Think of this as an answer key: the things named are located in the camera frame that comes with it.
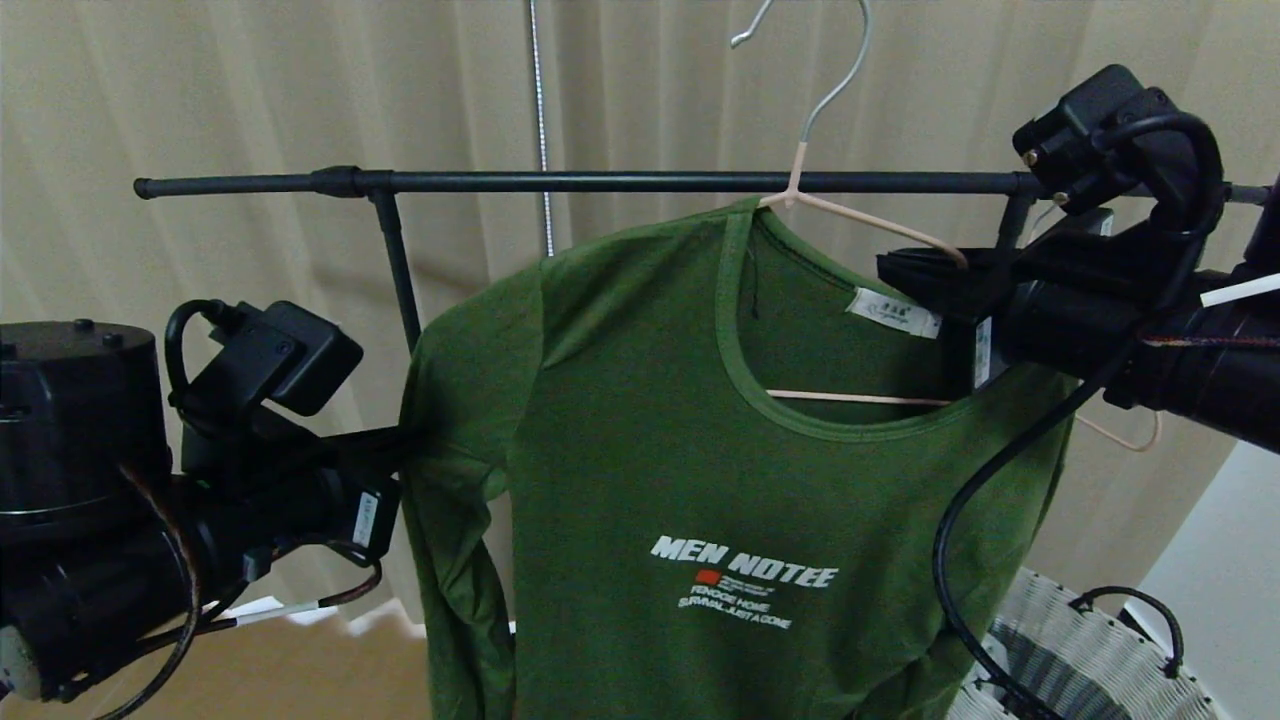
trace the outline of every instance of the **green shirt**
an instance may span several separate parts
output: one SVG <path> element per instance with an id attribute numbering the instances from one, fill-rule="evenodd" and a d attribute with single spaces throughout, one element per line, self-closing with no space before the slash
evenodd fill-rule
<path id="1" fill-rule="evenodd" d="M 507 278 L 424 332 L 403 421 L 438 720 L 942 717 L 972 659 L 931 543 L 955 491 L 1060 401 L 1015 366 L 946 407 L 938 345 L 849 314 L 854 275 L 754 200 Z M 986 628 L 1066 429 L 979 493 L 952 587 Z M 481 534 L 515 516 L 520 651 Z"/>

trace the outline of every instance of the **round neckline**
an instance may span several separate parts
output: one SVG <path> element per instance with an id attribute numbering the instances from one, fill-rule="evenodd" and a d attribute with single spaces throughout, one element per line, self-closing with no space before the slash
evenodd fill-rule
<path id="1" fill-rule="evenodd" d="M 836 423 L 806 415 L 780 402 L 768 393 L 759 380 L 756 380 L 755 374 L 751 373 L 742 354 L 741 341 L 739 340 L 739 292 L 741 291 L 746 249 L 755 222 L 760 222 L 764 229 L 772 236 L 772 240 L 799 256 L 801 261 L 810 264 L 817 272 L 828 275 L 828 279 L 849 287 L 850 293 L 858 287 L 867 287 L 895 297 L 905 296 L 879 281 L 864 278 L 827 258 L 792 232 L 772 209 L 758 209 L 758 197 L 749 197 L 731 208 L 724 243 L 721 251 L 719 273 L 716 279 L 716 341 L 719 347 L 724 372 L 728 374 L 739 395 L 771 421 L 809 437 L 835 442 L 899 439 L 940 429 L 969 415 L 974 410 L 980 410 L 992 402 L 998 402 L 1000 398 L 997 396 L 1002 393 L 993 391 L 1001 386 L 1007 387 L 1011 377 L 1024 374 L 1027 366 L 1016 365 L 992 382 L 983 392 L 965 396 L 929 413 L 883 423 Z"/>

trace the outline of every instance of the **beige curtain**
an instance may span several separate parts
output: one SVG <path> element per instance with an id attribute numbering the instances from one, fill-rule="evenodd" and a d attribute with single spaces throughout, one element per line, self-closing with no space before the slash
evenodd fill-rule
<path id="1" fill-rule="evenodd" d="M 553 169 L 786 169 L 808 109 L 847 69 L 851 1 L 781 3 L 732 53 L 756 3 L 538 0 Z M 1280 169 L 1280 20 L 1268 0 L 877 0 L 872 50 L 824 113 L 813 169 L 1009 170 L 1009 137 L 1103 64 L 1129 65 L 1216 129 L 1233 181 Z M 5 0 L 3 318 L 93 316 L 159 331 L 189 297 L 292 300 L 342 323 L 365 361 L 324 432 L 393 423 L 408 357 L 367 202 L 223 196 L 143 202 L 136 176 L 536 169 L 529 8 L 516 0 Z M 556 245 L 730 197 L 564 196 Z M 998 197 L 844 197 L 957 243 L 992 242 Z M 543 252 L 532 195 L 401 196 L 425 319 Z M 1129 223 L 1147 209 L 1117 204 Z M 1233 206 L 1206 265 L 1229 268 L 1257 210 Z M 893 237 L 797 209 L 801 234 L 873 273 Z M 212 346 L 188 342 L 192 366 Z M 1143 411 L 1085 414 L 1130 437 Z M 1125 454 L 1078 428 L 1032 564 L 1075 587 L 1137 583 L 1231 441 L 1171 421 Z M 175 424 L 170 424 L 177 438 Z M 509 507 L 490 541 L 509 579 Z M 420 616 L 403 534 L 379 602 Z M 284 601 L 360 573 L 300 552 L 255 587 Z"/>

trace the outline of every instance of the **white clothing tag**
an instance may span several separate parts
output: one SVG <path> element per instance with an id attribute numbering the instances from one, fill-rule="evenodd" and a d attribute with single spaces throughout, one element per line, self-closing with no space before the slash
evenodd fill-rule
<path id="1" fill-rule="evenodd" d="M 865 287 L 858 288 L 854 301 L 849 304 L 849 307 L 845 307 L 845 313 L 852 313 L 887 328 L 929 340 L 937 340 L 938 331 L 942 328 L 941 315 L 909 300 L 897 300 Z"/>
<path id="2" fill-rule="evenodd" d="M 973 389 L 991 379 L 991 318 L 978 323 L 973 338 Z"/>
<path id="3" fill-rule="evenodd" d="M 356 532 L 351 533 L 351 542 L 369 547 L 369 541 L 374 537 L 374 518 L 378 515 L 378 498 L 367 492 L 360 493 L 360 510 L 356 511 Z"/>

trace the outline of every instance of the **brown surface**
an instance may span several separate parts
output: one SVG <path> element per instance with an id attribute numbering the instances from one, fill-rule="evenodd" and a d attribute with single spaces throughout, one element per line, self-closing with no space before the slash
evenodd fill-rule
<path id="1" fill-rule="evenodd" d="M 163 653 L 142 660 L 70 705 L 6 698 L 3 720 L 84 720 L 114 710 L 147 683 Z M 187 660 L 136 720 L 421 720 L 426 641 L 396 616 L 352 637 L 329 618 L 310 626 L 269 620 L 197 638 Z"/>

